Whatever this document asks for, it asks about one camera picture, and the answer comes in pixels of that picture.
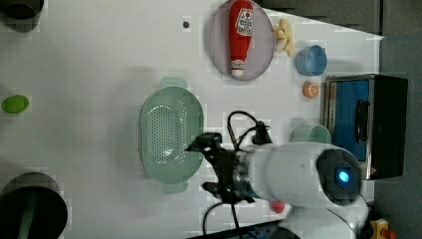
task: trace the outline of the blue bowl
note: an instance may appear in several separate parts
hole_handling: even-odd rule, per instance
[[[302,75],[315,77],[322,75],[326,69],[326,53],[320,46],[311,46],[298,52],[296,68]]]

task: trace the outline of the green colander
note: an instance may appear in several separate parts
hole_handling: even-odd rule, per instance
[[[180,78],[164,78],[139,117],[140,157],[146,171],[162,183],[164,192],[187,188],[202,163],[202,155],[184,149],[202,133],[204,116],[198,99]]]

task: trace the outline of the label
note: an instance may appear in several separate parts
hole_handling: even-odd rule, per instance
[[[254,11],[252,9],[242,8],[236,21],[237,33],[242,36],[252,36],[254,28]]]
[[[232,69],[244,69],[245,62],[241,60],[232,61]]]

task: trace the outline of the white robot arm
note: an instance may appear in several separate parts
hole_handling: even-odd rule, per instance
[[[276,199],[292,205],[272,239],[355,239],[368,214],[356,158],[330,144],[275,145],[266,135],[259,138],[265,138],[255,140],[260,145],[227,150],[220,133],[196,137],[186,150],[202,152],[219,179],[202,187],[223,203]]]

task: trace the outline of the white table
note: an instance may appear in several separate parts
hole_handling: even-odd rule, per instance
[[[223,2],[49,1],[35,31],[1,26],[1,100],[20,94],[31,101],[18,116],[0,114],[0,186],[30,170],[54,176],[70,207],[67,239],[199,235],[205,208],[216,202],[200,188],[215,180],[210,165],[204,160],[186,192],[165,195],[136,151],[138,113],[160,79],[185,78],[203,105],[207,129],[223,132],[226,142],[226,116],[233,110],[265,120],[275,143],[288,141],[300,119],[317,122],[320,111],[320,99],[302,96],[308,78],[296,73],[294,58],[285,53],[251,82],[228,79],[214,68],[205,36]],[[290,20],[297,50],[326,47],[328,74],[377,72],[380,37],[267,12],[274,24],[280,17]],[[190,31],[182,28],[184,19]],[[248,125],[234,122],[237,133]],[[263,201],[238,210],[243,226],[280,218]],[[209,217],[209,231],[233,227],[229,208]]]

